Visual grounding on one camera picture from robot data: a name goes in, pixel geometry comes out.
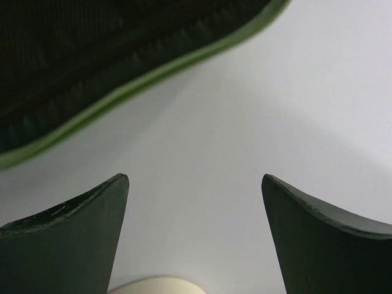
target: cream object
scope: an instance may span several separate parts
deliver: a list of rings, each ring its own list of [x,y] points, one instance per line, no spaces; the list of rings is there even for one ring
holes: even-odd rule
[[[111,294],[206,294],[200,287],[175,277],[154,277],[118,288]]]

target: white surface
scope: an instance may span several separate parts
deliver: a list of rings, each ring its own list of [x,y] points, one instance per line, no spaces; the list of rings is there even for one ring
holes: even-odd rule
[[[265,173],[392,223],[391,9],[294,0],[251,42],[2,172],[0,224],[123,172],[131,189],[111,287],[167,274],[213,294],[285,293]]]

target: green trim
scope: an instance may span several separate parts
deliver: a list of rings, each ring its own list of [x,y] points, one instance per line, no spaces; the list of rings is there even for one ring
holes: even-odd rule
[[[239,28],[229,36],[218,40],[202,49],[186,54],[169,62],[156,70],[130,81],[129,83],[115,89],[87,110],[76,115],[70,121],[63,124],[50,134],[24,146],[0,155],[0,169],[13,167],[32,157],[44,152],[48,148],[60,143],[67,137],[78,132],[95,119],[104,115],[114,107],[127,101],[134,95],[148,89],[150,86],[165,80],[166,78],[184,70],[200,61],[214,56],[224,50],[235,46],[272,23],[287,7],[290,0],[272,0],[253,20],[242,28]]]

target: dark green curved object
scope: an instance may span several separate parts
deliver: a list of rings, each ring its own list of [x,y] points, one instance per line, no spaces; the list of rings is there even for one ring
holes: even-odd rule
[[[0,168],[252,37],[288,2],[0,1]]]
[[[392,293],[392,225],[270,175],[262,191],[287,294]]]
[[[0,228],[0,293],[104,294],[127,203],[127,176]]]

